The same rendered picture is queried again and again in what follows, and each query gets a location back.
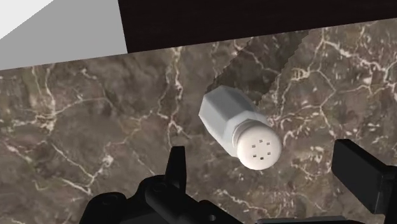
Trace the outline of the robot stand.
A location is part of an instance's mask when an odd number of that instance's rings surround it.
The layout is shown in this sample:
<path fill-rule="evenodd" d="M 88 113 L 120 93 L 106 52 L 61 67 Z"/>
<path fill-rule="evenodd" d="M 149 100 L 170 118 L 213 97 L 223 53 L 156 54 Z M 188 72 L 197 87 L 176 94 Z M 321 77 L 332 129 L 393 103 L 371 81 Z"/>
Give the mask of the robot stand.
<path fill-rule="evenodd" d="M 397 0 L 118 0 L 129 53 L 397 18 Z"/>

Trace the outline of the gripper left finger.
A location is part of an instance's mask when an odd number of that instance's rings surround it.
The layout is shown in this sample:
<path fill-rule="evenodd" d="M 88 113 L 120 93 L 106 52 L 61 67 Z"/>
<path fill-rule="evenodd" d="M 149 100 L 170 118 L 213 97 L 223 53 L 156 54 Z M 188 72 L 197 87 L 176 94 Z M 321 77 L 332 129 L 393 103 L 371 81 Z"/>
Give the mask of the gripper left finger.
<path fill-rule="evenodd" d="M 130 198 L 102 193 L 87 204 L 79 224 L 242 224 L 208 200 L 186 194 L 185 147 L 173 146 L 164 175 L 142 180 Z"/>

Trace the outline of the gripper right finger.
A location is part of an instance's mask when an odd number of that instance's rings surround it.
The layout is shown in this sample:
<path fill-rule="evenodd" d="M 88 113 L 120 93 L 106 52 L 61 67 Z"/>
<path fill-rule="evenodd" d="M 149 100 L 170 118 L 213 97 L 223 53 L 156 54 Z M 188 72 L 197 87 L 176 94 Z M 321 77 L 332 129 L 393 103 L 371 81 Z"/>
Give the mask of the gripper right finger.
<path fill-rule="evenodd" d="M 397 165 L 386 165 L 350 139 L 334 142 L 331 171 L 384 224 L 397 224 Z"/>

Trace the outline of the white salt shaker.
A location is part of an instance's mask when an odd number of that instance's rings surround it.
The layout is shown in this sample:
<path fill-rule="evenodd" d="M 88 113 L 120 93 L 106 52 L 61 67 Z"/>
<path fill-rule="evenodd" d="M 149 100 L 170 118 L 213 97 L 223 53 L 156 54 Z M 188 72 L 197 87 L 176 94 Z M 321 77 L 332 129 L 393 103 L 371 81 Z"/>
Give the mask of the white salt shaker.
<path fill-rule="evenodd" d="M 279 135 L 241 90 L 222 85 L 204 94 L 198 116 L 216 142 L 248 169 L 268 169 L 280 159 Z"/>

